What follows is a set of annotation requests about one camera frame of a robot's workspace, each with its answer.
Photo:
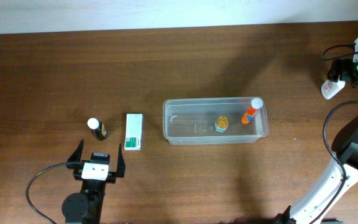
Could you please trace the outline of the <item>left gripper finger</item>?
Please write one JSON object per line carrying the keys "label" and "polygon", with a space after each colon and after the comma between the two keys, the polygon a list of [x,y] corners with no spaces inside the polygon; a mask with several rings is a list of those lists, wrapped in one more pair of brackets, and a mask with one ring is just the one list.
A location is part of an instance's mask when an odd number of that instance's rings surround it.
{"label": "left gripper finger", "polygon": [[122,145],[119,145],[118,155],[117,155],[117,169],[115,172],[111,172],[110,176],[114,178],[124,178],[126,171],[126,164],[122,154]]}
{"label": "left gripper finger", "polygon": [[78,147],[74,150],[71,156],[67,159],[66,167],[68,169],[78,169],[81,166],[81,155],[83,152],[84,140],[82,139]]}

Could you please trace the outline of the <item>white spray bottle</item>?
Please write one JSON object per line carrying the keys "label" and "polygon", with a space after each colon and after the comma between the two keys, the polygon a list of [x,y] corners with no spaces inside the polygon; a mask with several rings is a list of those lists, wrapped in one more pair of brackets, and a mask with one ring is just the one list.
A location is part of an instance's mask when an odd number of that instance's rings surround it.
{"label": "white spray bottle", "polygon": [[330,100],[333,96],[339,93],[344,87],[345,81],[338,80],[337,82],[332,82],[331,80],[326,80],[321,86],[322,96]]}

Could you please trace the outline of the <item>orange tube white cap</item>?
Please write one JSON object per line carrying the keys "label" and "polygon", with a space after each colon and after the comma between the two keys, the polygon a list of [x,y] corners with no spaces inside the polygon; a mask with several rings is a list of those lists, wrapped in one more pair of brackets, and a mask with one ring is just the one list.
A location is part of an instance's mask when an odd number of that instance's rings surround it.
{"label": "orange tube white cap", "polygon": [[252,99],[249,108],[243,115],[241,122],[243,124],[249,124],[253,117],[255,116],[256,112],[258,112],[259,109],[261,109],[264,105],[264,102],[261,98],[254,98]]}

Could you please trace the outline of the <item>small jar gold lid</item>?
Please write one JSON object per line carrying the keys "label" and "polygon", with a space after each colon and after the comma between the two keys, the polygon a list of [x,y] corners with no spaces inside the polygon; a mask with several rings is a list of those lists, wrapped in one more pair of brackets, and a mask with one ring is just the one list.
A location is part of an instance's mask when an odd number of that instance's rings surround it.
{"label": "small jar gold lid", "polygon": [[220,133],[225,132],[228,126],[229,126],[229,120],[225,116],[220,116],[214,124],[215,130]]}

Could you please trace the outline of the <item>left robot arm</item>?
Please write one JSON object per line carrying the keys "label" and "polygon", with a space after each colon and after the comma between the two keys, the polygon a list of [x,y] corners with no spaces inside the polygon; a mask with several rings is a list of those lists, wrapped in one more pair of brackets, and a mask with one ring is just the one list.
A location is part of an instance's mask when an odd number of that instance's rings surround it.
{"label": "left robot arm", "polygon": [[81,190],[66,197],[62,203],[62,213],[65,223],[97,224],[101,220],[106,185],[124,177],[126,164],[122,147],[118,149],[117,168],[110,171],[109,154],[94,152],[89,160],[82,160],[83,146],[84,141],[80,141],[66,165],[73,171],[75,180],[82,182]]}

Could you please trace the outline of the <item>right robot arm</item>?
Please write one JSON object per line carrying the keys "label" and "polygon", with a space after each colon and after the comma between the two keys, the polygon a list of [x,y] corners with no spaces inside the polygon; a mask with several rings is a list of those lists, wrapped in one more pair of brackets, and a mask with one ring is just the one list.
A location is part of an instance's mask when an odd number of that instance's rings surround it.
{"label": "right robot arm", "polygon": [[[331,57],[322,96],[330,100],[346,83],[358,87],[358,37],[347,45],[349,54]],[[358,183],[358,115],[336,135],[333,143],[323,137],[331,160],[322,176],[296,204],[288,206],[272,220],[273,223],[324,223],[324,216],[353,185]]]}

